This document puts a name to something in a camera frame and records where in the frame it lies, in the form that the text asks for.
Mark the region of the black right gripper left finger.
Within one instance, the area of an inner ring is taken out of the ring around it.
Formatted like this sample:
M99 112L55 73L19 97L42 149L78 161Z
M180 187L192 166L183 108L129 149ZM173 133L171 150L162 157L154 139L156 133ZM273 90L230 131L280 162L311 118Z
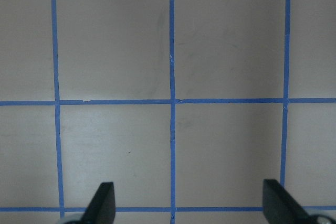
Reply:
M114 183L103 182L81 217L81 223L113 224L116 216Z

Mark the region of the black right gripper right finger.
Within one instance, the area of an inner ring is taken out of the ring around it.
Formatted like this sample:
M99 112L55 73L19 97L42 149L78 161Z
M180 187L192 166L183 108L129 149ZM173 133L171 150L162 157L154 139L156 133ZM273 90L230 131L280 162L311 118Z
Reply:
M297 203L276 179L264 179L262 186L263 214L268 223L315 223L315 219Z

